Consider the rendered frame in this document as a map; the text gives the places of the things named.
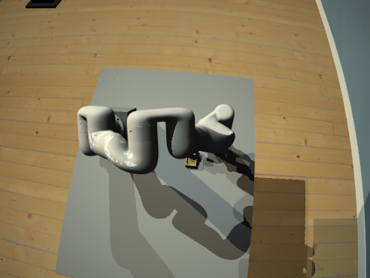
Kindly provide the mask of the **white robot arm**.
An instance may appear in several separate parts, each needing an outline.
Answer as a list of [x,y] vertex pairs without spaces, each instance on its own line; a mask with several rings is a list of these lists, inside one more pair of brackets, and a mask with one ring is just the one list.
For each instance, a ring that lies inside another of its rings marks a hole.
[[137,110],[128,115],[126,141],[123,121],[111,108],[86,106],[77,112],[80,150],[108,159],[123,171],[148,174],[159,158],[158,122],[165,122],[169,153],[185,159],[198,151],[219,154],[230,148],[235,140],[234,115],[229,105],[221,104],[195,124],[194,113],[186,108]]

